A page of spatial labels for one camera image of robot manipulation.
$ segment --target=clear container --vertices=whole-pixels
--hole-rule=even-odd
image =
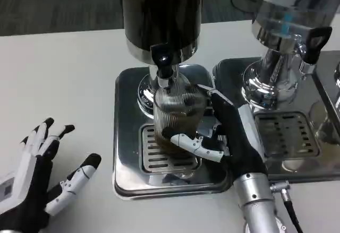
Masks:
[[[169,89],[158,89],[154,98],[155,140],[168,153],[179,147],[162,136],[165,127],[194,138],[207,105],[206,97],[190,84],[174,83]]]

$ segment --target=white table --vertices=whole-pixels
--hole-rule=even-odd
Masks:
[[[340,50],[339,16],[325,50]],[[89,153],[103,158],[78,199],[51,221],[49,232],[243,232],[233,188],[221,194],[142,201],[122,201],[114,194],[115,80],[124,69],[143,66],[129,55],[123,30],[1,37],[0,52],[0,174],[12,166],[17,144],[48,116],[55,118],[55,125],[76,126],[63,138],[51,185]],[[204,24],[199,50],[188,63],[211,71],[224,58],[263,52],[251,33],[251,21]],[[304,232],[338,232],[340,182],[292,187]],[[279,215],[289,232],[295,232],[280,199]]]

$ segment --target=vent slot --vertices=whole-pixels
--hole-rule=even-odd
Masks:
[[[200,159],[191,153],[167,154],[155,141],[155,129],[146,126],[142,130],[142,169],[148,173],[188,172],[200,166]]]
[[[257,113],[255,121],[268,157],[286,159],[319,155],[312,128],[301,112]]]

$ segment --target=robotic hand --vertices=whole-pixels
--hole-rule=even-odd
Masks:
[[[270,186],[263,159],[245,133],[241,120],[243,105],[236,108],[223,94],[214,88],[198,85],[211,100],[214,115],[221,123],[212,138],[197,135],[194,139],[172,128],[165,128],[162,135],[177,146],[204,159],[220,162],[233,177],[233,185],[239,197],[239,205],[251,233],[279,233],[285,226],[277,221],[274,196],[289,188],[288,184]],[[227,147],[216,139],[227,137]]]
[[[74,130],[66,125],[56,135],[48,135],[53,122],[48,118],[20,143],[17,171],[0,182],[0,232],[36,233],[46,228],[49,218],[76,197],[101,162],[99,155],[91,154],[65,181],[47,191],[60,139]]]

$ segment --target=gray carpet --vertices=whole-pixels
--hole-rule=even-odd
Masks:
[[[247,20],[250,0],[203,0],[202,22]],[[120,0],[0,0],[0,36],[123,28]]]

